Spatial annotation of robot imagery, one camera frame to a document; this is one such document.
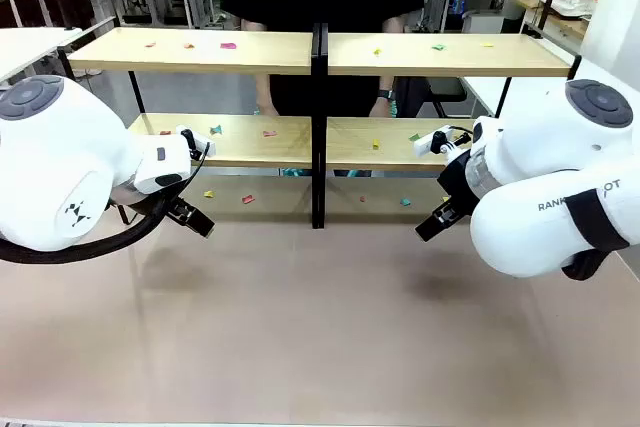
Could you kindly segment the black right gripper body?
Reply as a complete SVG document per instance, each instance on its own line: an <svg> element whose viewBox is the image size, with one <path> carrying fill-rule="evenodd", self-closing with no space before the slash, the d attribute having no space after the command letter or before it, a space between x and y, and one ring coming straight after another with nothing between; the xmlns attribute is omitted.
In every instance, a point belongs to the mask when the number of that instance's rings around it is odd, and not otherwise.
<svg viewBox="0 0 640 427"><path fill-rule="evenodd" d="M448 194L448 198L453 198L457 202L460 217L471 216L479 203L479 198L471 190L466 179L466 166L469 160L470 151L466 150L449 162L437 179Z"/></svg>

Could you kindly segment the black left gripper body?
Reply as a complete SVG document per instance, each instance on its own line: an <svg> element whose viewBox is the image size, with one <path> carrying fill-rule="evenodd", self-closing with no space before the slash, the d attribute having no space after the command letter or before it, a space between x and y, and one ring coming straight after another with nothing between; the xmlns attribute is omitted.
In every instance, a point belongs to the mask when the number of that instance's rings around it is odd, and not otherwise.
<svg viewBox="0 0 640 427"><path fill-rule="evenodd" d="M138 214L147 216L160 203L166 206L165 215L172 220L185 220L185 202L179 199L184 185L172 185L152 194L118 186L110 194L110 205L115 206L122 220L135 220Z"/></svg>

